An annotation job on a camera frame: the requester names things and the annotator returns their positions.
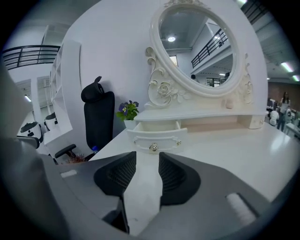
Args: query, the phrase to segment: railing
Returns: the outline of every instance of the railing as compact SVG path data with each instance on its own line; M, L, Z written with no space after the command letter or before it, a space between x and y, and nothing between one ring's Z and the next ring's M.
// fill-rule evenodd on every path
M28 65L53 63L60 46L29 45L6 49L2 52L8 70Z
M227 40L227 36L222 29L216 32L211 40L204 46L204 48L192 60L193 68L203 61L207 56L211 55L216 49L223 46Z
M267 8L264 7L259 0L248 0L241 8L245 16L251 24L254 24L258 19L267 13ZM227 40L225 33L220 29L205 47L192 60L193 68L203 61L206 57L218 47L221 47Z
M268 11L267 8L264 7L259 0L248 0L241 7L241 10L246 15L251 24L254 24Z

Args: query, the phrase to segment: green leaves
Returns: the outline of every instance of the green leaves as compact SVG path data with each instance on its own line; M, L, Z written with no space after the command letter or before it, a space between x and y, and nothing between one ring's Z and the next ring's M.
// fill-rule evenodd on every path
M122 112L117 112L117 117L118 117L118 118L121 118L122 121L124 121L125 118L126 118L126 116L125 116Z
M124 105L127 109L127 114L124 115L124 112L117 112L117 117L121 118L122 121L133 120L137 116L137 113L139 113L139 111L137 110L136 104L138 105L137 102L132 103L131 101L129 104L124 103Z

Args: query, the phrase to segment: white drawer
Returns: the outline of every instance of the white drawer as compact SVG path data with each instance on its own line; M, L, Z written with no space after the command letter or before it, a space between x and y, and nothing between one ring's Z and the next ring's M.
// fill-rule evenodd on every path
M187 144L187 132L175 120L140 122L133 130L127 130L129 140L136 150L151 154L183 151Z
M249 129L258 129L263 127L264 119L265 115L240 115L238 116L238 123Z

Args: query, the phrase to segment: white table surface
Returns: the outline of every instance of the white table surface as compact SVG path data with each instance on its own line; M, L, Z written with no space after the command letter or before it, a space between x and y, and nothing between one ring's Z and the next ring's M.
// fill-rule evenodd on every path
M295 133L297 136L300 136L300 131L299 128L297 128L294 124L292 123L288 123L285 125L286 129L287 129L287 135L289 134L289 131L291 130L293 133Z
M299 144L269 124L261 129L232 128L197 132L188 128L189 147L178 155L229 170L269 201L276 198L299 167ZM91 160L135 151L126 130ZM124 193L131 235L159 213L162 181L158 155L137 152L136 173Z

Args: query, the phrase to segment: black office chair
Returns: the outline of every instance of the black office chair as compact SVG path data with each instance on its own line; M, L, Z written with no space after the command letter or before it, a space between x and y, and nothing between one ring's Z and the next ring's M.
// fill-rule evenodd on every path
M113 117L114 117L114 93L106 92L98 83L101 76L93 83L86 86L81 92L81 99L84 104L86 142L89 148L97 146L98 150L103 149L113 139ZM75 144L65 147L55 154L59 158L64 154L71 156Z

